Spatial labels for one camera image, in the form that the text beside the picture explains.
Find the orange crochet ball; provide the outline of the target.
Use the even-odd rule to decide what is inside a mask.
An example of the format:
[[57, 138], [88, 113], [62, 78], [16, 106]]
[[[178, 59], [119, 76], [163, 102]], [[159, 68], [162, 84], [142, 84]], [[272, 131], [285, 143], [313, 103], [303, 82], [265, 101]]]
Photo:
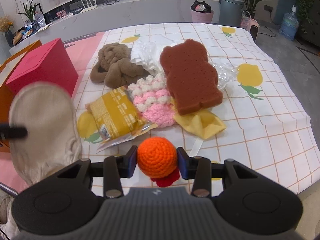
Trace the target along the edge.
[[144, 140], [137, 149], [137, 164], [158, 187], [169, 187], [180, 178], [176, 148], [166, 138]]

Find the beige bath mitt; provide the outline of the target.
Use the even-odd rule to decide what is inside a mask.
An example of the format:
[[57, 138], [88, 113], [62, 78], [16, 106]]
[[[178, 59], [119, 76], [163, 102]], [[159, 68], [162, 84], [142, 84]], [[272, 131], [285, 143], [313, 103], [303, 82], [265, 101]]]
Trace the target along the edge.
[[9, 124], [28, 132], [10, 141], [10, 153], [16, 172], [29, 186], [79, 159], [75, 108], [63, 88], [44, 82], [25, 86], [10, 106]]

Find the brown bear-shaped sponge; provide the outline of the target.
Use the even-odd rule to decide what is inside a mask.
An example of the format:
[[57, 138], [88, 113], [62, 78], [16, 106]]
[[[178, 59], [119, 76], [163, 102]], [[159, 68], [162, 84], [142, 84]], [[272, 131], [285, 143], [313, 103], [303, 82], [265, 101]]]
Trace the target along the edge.
[[179, 115], [222, 103], [217, 70], [209, 63], [206, 48], [200, 42], [187, 39], [178, 45], [166, 46], [159, 61]]

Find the brown plush knot toy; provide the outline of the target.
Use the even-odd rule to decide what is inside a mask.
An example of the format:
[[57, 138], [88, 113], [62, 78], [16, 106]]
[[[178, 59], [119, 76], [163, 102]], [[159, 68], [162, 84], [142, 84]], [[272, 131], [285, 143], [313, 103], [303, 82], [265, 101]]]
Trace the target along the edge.
[[142, 66], [131, 62], [131, 48], [125, 44], [109, 43], [99, 50], [98, 61], [91, 71], [90, 80], [116, 89], [148, 75], [150, 73]]

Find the yellow cloth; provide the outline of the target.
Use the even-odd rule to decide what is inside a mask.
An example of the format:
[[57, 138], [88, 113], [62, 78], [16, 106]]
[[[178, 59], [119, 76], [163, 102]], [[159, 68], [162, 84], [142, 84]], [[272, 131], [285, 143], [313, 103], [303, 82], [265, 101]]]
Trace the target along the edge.
[[186, 115], [175, 113], [174, 120], [184, 130], [202, 140], [207, 140], [226, 129], [221, 119], [207, 109]]

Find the yellow snack packet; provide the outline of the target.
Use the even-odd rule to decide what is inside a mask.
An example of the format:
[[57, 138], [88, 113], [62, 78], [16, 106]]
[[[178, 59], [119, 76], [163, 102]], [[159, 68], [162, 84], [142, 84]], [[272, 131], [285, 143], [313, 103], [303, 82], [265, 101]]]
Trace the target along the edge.
[[102, 139], [97, 152], [131, 141], [158, 127], [138, 111], [124, 86], [90, 103], [89, 111]]

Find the pink white crochet piece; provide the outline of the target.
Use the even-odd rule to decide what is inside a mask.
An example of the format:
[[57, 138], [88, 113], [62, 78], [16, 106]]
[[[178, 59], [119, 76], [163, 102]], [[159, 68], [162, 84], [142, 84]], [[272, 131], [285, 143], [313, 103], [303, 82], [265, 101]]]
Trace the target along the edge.
[[127, 90], [136, 109], [146, 120], [161, 128], [175, 123], [175, 111], [163, 73], [141, 78], [130, 84]]

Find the red Wonderlab box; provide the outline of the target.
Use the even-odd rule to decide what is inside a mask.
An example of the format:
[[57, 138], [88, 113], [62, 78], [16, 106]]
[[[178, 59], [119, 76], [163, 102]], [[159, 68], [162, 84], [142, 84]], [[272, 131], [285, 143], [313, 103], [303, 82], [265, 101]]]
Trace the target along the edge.
[[5, 84], [17, 94], [31, 83], [49, 82], [72, 96], [78, 78], [62, 40], [57, 38], [27, 53]]

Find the checked lemon tablecloth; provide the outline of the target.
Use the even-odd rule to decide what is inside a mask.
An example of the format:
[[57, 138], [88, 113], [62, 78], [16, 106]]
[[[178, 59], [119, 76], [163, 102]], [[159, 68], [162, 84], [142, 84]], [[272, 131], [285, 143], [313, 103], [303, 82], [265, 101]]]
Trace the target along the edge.
[[214, 107], [226, 129], [201, 141], [173, 125], [149, 131], [147, 137], [164, 137], [190, 155], [221, 163], [232, 158], [300, 193], [319, 180], [319, 149], [310, 116], [289, 87], [279, 66], [240, 28], [202, 23], [160, 23], [108, 30], [94, 52], [84, 78], [73, 95], [77, 114], [108, 89], [93, 84], [89, 75], [105, 44], [154, 41], [162, 35], [176, 43], [193, 39], [202, 43], [211, 62], [227, 62], [240, 69], [229, 83], [223, 102]]

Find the clear plastic wrapped bundle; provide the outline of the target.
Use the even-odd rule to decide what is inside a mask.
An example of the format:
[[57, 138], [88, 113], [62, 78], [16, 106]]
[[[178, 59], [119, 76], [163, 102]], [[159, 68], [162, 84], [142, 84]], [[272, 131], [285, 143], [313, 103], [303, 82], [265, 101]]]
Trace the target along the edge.
[[236, 80], [238, 69], [231, 63], [212, 62], [211, 65], [217, 70], [217, 87], [220, 91], [223, 91], [229, 83]]

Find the dried flowers dark vase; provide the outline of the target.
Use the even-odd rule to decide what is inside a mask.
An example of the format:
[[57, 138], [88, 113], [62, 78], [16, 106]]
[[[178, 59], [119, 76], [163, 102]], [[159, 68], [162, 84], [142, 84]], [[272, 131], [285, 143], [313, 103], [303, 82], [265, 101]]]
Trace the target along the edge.
[[13, 45], [14, 35], [10, 30], [10, 28], [13, 26], [14, 26], [13, 20], [11, 20], [9, 16], [5, 15], [0, 18], [0, 31], [4, 33], [6, 41], [10, 48], [14, 46]]

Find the white plastic bag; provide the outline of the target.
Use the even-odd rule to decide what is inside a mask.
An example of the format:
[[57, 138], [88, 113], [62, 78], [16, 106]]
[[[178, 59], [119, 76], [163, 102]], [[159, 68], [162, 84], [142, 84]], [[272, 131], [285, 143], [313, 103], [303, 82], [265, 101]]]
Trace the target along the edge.
[[133, 43], [131, 49], [131, 63], [143, 67], [151, 75], [164, 73], [159, 58], [163, 49], [167, 46], [175, 46], [176, 42], [162, 36], [155, 35], [154, 41], [143, 41], [141, 38]]

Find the pink table mat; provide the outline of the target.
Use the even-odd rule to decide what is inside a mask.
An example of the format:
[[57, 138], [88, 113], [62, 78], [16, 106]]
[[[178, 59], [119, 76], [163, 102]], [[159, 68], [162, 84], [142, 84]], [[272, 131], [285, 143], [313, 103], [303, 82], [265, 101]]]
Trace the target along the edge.
[[[76, 87], [82, 82], [85, 70], [88, 68], [88, 64], [91, 61], [94, 52], [97, 50], [102, 37], [102, 33], [89, 35], [77, 38], [75, 41], [68, 41], [64, 44], [71, 62], [79, 75]], [[7, 77], [11, 72], [7, 65], [13, 66], [13, 64], [18, 62], [25, 53], [35, 49], [39, 45], [40, 43], [36, 41], [34, 45], [27, 46], [8, 60], [4, 61], [4, 65], [1, 67], [1, 77]], [[1, 122], [6, 122], [8, 120], [9, 108], [12, 100], [12, 92], [6, 87], [1, 88]], [[1, 183], [16, 192], [20, 192], [27, 187], [26, 183], [14, 169], [11, 161], [9, 143], [7, 141], [1, 141]]]

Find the potted green plant left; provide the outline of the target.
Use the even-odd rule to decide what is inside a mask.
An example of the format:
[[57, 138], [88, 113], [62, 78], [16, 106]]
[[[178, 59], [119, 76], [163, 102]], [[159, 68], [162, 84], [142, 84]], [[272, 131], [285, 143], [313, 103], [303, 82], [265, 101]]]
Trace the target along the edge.
[[27, 18], [25, 28], [32, 30], [33, 33], [38, 32], [42, 27], [46, 26], [41, 6], [39, 3], [35, 3], [34, 0], [27, 0], [23, 3], [23, 12], [18, 12], [17, 15], [24, 15]]

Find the pink waste bin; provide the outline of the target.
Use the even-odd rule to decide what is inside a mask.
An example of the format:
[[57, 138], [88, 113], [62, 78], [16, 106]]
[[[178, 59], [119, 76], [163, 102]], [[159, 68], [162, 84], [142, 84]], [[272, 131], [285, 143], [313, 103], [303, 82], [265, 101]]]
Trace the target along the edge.
[[204, 1], [195, 1], [190, 7], [193, 23], [211, 23], [214, 11], [211, 6]]

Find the white wifi router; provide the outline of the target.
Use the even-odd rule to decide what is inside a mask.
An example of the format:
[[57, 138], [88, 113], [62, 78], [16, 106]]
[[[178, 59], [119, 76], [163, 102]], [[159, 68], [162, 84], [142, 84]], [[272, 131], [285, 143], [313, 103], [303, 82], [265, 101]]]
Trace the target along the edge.
[[97, 0], [80, 0], [83, 6], [81, 13], [97, 8]]

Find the pink space heater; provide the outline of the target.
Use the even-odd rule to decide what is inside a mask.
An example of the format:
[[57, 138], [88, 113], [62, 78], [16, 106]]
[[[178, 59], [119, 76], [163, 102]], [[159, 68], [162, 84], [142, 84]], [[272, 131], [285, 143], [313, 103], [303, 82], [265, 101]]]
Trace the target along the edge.
[[259, 23], [252, 18], [251, 14], [246, 10], [242, 12], [240, 27], [248, 31], [251, 34], [253, 41], [256, 41], [259, 33]]

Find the white marble tv console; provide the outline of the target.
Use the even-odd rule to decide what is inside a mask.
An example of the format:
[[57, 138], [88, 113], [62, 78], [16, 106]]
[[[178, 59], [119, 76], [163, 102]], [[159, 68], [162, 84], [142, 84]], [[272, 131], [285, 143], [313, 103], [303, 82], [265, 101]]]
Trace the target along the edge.
[[[120, 0], [112, 5], [100, 5], [53, 22], [47, 29], [26, 38], [9, 52], [19, 52], [40, 40], [43, 44], [61, 38], [63, 42], [101, 31], [141, 24], [191, 22], [191, 5], [195, 0]], [[205, 1], [214, 11], [212, 23], [219, 21], [219, 0]]]

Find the grey trash can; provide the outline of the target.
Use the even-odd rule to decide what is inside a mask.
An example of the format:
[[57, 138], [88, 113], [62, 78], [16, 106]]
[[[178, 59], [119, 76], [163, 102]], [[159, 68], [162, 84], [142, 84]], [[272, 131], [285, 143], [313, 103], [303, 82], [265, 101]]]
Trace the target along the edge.
[[240, 27], [243, 0], [220, 0], [219, 25]]

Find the blue water bottle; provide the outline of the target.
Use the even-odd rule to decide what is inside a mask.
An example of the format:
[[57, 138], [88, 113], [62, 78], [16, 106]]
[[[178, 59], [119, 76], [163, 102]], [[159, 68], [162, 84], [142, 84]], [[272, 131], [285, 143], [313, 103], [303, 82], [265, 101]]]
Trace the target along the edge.
[[279, 29], [279, 33], [291, 41], [295, 39], [295, 35], [299, 27], [299, 21], [296, 15], [296, 9], [297, 7], [293, 5], [291, 12], [284, 14], [284, 17]]

